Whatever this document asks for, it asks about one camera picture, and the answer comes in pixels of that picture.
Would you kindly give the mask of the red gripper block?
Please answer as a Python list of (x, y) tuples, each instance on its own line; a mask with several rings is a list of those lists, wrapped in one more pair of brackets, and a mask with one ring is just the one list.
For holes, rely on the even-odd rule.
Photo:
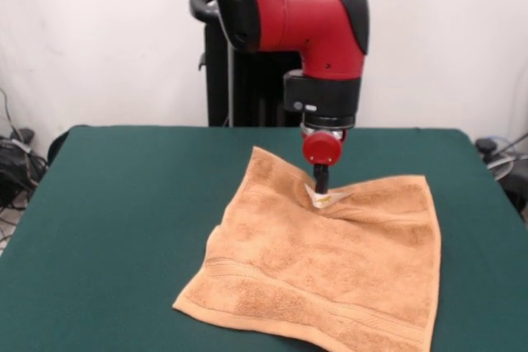
[(314, 191), (318, 195), (328, 192), (328, 165), (336, 164), (342, 155), (342, 138), (327, 131), (316, 131), (303, 134), (302, 153), (304, 158), (313, 166), (315, 179)]

